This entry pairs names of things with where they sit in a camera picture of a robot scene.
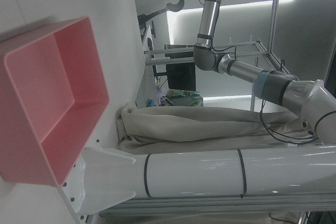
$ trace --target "white cylindrical tube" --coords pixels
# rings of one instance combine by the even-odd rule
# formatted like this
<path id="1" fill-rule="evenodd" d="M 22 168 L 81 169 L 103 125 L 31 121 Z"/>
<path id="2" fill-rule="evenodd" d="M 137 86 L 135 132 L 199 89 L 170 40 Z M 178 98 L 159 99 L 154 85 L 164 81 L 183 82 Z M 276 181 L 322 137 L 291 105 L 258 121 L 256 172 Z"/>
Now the white cylindrical tube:
<path id="1" fill-rule="evenodd" d="M 336 146 L 250 149 L 241 154 L 152 154 L 146 168 L 148 192 L 151 197 L 336 192 Z"/>

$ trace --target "blue joint cap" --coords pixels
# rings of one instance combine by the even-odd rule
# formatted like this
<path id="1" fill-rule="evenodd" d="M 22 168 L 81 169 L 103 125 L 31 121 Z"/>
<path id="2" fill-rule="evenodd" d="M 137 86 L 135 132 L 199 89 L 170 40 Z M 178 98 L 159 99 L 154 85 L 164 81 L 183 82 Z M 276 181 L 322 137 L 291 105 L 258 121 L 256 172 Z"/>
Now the blue joint cap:
<path id="1" fill-rule="evenodd" d="M 262 92 L 268 75 L 269 74 L 267 72 L 261 72 L 256 80 L 256 83 L 254 83 L 254 95 L 257 98 L 261 98 L 261 95 L 263 94 Z"/>

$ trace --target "small box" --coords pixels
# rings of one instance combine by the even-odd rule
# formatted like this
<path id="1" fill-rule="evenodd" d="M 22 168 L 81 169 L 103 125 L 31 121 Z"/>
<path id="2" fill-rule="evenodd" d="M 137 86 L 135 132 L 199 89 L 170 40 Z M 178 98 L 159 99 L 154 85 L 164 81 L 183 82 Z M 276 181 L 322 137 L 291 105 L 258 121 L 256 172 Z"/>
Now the small box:
<path id="1" fill-rule="evenodd" d="M 0 43 L 0 173 L 61 186 L 109 102 L 88 17 Z"/>

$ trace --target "glass panel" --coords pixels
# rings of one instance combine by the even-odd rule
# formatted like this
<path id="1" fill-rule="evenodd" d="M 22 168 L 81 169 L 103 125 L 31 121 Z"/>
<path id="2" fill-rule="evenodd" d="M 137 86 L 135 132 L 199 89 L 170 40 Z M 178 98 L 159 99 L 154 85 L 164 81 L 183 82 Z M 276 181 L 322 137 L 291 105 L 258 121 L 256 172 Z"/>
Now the glass panel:
<path id="1" fill-rule="evenodd" d="M 301 80 L 324 79 L 333 53 L 336 0 L 279 3 L 273 52 Z"/>

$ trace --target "white pipe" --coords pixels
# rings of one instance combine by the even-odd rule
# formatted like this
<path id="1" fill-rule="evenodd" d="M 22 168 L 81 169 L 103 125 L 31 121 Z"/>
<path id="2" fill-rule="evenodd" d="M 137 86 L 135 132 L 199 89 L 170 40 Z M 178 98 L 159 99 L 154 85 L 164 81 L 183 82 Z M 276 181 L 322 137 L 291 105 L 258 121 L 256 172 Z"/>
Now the white pipe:
<path id="1" fill-rule="evenodd" d="M 250 149 L 241 156 L 239 150 L 130 155 L 85 149 L 78 212 L 133 197 L 336 193 L 336 146 Z"/>

